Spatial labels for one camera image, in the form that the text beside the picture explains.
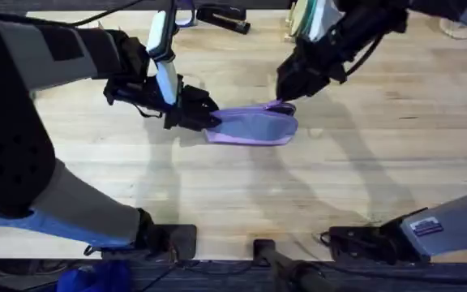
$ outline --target wooden tabletop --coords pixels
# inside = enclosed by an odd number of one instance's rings
[[[29,14],[71,22],[94,13]],[[286,13],[249,11],[247,36],[203,23],[182,29],[178,73],[221,108],[275,99],[276,68],[293,49]],[[101,22],[145,42],[152,15],[119,12]],[[253,239],[273,238],[294,259],[329,260],[312,234],[379,225],[467,194],[467,41],[443,35],[436,19],[412,14],[408,33],[386,36],[349,82],[296,101],[300,128],[283,147],[206,144],[201,133],[164,130],[130,105],[108,106],[104,84],[38,93],[57,156],[157,223],[197,225],[198,259],[250,259]],[[0,228],[0,257],[78,258],[84,248]],[[467,261],[467,252],[435,260]]]

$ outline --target label sticker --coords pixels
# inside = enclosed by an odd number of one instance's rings
[[[435,217],[428,217],[426,219],[410,223],[410,228],[418,237],[434,234],[444,230],[443,226],[439,223],[439,220]]]

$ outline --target purple cloth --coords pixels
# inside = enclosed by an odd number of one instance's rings
[[[294,112],[294,105],[279,101],[218,110],[212,114],[221,119],[221,125],[205,130],[205,134],[210,143],[284,145],[298,129]]]

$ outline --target blue object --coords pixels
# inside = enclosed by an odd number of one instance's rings
[[[57,292],[130,292],[131,270],[125,260],[95,264],[61,275]]]
[[[106,234],[98,234],[78,226],[61,222],[50,217],[41,210],[33,209],[33,214],[22,219],[0,218],[0,226],[33,230],[44,234],[57,235],[91,244],[93,247],[127,247],[131,244],[128,238],[113,238]]]

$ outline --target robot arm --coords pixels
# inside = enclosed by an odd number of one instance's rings
[[[419,11],[467,24],[467,0],[335,0],[344,16],[319,41],[297,38],[293,53],[277,69],[276,96],[281,101],[312,97],[331,83],[343,84],[381,39],[407,29],[407,10]],[[357,53],[371,44],[367,54],[349,70]]]
[[[84,241],[91,246],[88,254],[98,250],[103,256],[137,259],[167,255],[173,235],[184,233],[178,256],[193,256],[194,226],[154,225],[144,210],[119,204],[74,176],[55,157],[29,98],[41,88],[107,79],[104,94],[111,105],[125,101],[158,111],[165,114],[166,128],[197,131],[221,122],[208,117],[213,107],[203,107],[213,103],[208,93],[183,86],[175,74],[174,3],[163,14],[152,27],[159,37],[149,42],[148,51],[124,32],[0,14],[1,226]],[[147,77],[151,58],[163,74]]]
[[[279,67],[277,96],[292,100],[312,96],[330,83],[344,83],[358,66],[346,71],[366,45],[376,47],[390,32],[404,32],[407,9],[467,24],[467,0],[336,2],[345,13],[316,43],[297,39],[293,54]],[[332,227],[320,241],[336,261],[372,259],[426,263],[431,256],[467,249],[467,196],[436,208],[426,208],[380,227]]]

